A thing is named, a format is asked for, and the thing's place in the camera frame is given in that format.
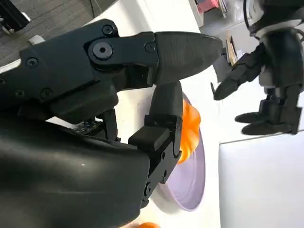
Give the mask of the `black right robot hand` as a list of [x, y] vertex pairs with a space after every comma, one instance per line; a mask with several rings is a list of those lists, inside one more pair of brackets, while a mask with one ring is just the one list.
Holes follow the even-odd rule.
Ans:
[[0, 75], [0, 225], [117, 228], [181, 157], [180, 81], [221, 53], [193, 32], [121, 37], [102, 19], [20, 52]]

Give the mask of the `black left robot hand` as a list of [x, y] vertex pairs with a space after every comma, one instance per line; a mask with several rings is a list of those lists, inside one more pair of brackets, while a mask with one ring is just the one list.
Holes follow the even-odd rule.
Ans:
[[258, 112], [238, 115], [245, 135], [297, 134], [302, 108], [299, 95], [304, 90], [304, 51], [302, 32], [283, 28], [265, 34], [256, 49], [245, 53], [229, 75], [213, 92], [216, 101], [223, 100], [246, 82], [259, 78], [266, 99]]

